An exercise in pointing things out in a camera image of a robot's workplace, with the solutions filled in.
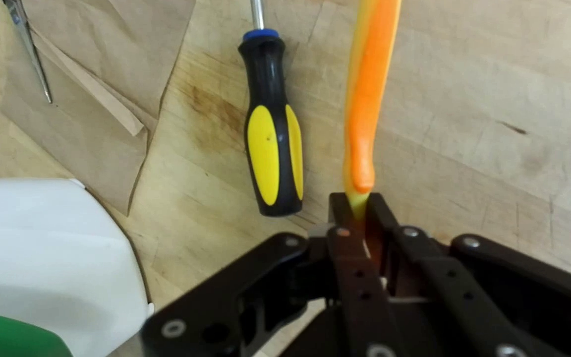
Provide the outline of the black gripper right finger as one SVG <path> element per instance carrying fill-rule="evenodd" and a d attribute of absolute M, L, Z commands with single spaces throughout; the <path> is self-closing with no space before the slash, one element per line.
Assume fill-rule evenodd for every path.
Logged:
<path fill-rule="evenodd" d="M 367 225 L 379 225 L 375 248 L 389 294 L 420 292 L 444 312 L 446 342 L 474 357 L 559 357 L 539 338 L 515 328 L 468 268 L 414 227 L 401 227 L 381 195 L 365 209 Z"/>

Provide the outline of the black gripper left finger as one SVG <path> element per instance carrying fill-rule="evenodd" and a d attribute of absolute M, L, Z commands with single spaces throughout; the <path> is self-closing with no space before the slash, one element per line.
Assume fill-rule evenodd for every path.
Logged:
<path fill-rule="evenodd" d="M 329 219 L 333 228 L 327 248 L 335 270 L 349 357 L 399 357 L 401 344 L 395 338 L 389 298 L 367 258 L 363 227 L 355 221 L 343 193 L 329 195 Z"/>

